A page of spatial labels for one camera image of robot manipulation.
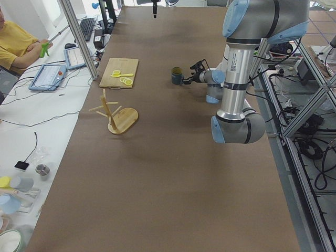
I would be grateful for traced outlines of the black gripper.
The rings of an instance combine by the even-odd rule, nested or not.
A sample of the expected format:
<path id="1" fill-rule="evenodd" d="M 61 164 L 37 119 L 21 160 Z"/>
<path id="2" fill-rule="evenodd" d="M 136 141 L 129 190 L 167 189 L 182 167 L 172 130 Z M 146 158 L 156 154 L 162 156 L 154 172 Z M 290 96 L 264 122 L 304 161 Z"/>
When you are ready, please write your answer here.
<path id="1" fill-rule="evenodd" d="M 157 8 L 158 8 L 158 0 L 152 0 L 153 3 L 153 17 L 157 17 Z M 202 59 L 196 62 L 194 65 L 190 67 L 190 70 L 193 70 L 192 77 L 182 79 L 184 85 L 190 85 L 191 82 L 195 81 L 197 83 L 206 83 L 205 74 L 207 72 L 207 68 L 204 66 L 205 59 Z"/>

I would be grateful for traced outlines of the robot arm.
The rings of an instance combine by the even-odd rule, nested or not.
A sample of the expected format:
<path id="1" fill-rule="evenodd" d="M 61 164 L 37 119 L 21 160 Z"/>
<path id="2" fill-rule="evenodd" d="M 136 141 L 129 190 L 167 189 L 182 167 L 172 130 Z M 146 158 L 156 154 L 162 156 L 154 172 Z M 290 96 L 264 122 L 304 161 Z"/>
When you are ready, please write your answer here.
<path id="1" fill-rule="evenodd" d="M 254 143 L 265 132 L 263 117 L 245 99 L 255 48 L 302 38 L 308 29 L 309 1 L 232 1 L 223 23 L 229 46 L 226 71 L 195 70 L 193 81 L 222 89 L 221 108 L 211 118 L 217 143 Z"/>

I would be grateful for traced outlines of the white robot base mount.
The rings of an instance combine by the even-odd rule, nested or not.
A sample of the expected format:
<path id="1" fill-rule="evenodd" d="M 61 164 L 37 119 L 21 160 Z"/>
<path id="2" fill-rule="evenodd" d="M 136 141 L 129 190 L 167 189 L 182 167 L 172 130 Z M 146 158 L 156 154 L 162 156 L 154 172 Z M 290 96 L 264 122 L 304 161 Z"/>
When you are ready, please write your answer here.
<path id="1" fill-rule="evenodd" d="M 218 66 L 216 67 L 216 70 L 220 70 L 220 71 L 226 73 L 228 56 L 229 56 L 229 46 L 226 44 L 225 50 L 223 52 L 222 61 L 218 64 Z"/>

